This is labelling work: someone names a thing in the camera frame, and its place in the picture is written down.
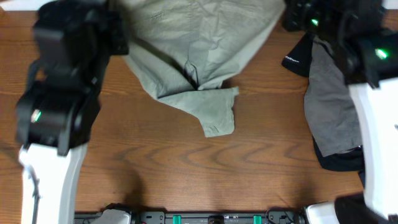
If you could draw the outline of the khaki green shorts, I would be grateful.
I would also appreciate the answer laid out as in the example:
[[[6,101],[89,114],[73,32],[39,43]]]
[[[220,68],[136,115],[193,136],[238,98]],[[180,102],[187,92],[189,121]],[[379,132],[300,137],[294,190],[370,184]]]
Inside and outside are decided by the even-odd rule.
[[[206,137],[234,131],[241,73],[270,36],[283,0],[114,0],[129,39],[124,57],[155,100],[196,117]]]

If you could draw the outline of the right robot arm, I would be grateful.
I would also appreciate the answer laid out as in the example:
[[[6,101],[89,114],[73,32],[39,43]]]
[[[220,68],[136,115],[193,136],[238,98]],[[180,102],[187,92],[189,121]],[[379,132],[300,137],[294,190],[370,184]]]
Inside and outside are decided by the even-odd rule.
[[[327,41],[359,118],[365,188],[307,206],[297,223],[397,222],[397,32],[382,0],[287,2],[283,26]]]

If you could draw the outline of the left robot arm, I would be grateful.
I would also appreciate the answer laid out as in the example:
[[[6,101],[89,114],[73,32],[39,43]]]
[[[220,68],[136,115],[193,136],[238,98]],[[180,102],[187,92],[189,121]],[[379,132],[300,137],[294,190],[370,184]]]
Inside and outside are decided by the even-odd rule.
[[[39,50],[16,105],[22,223],[73,223],[80,169],[113,55],[127,55],[123,20],[107,1],[51,1],[32,33]]]

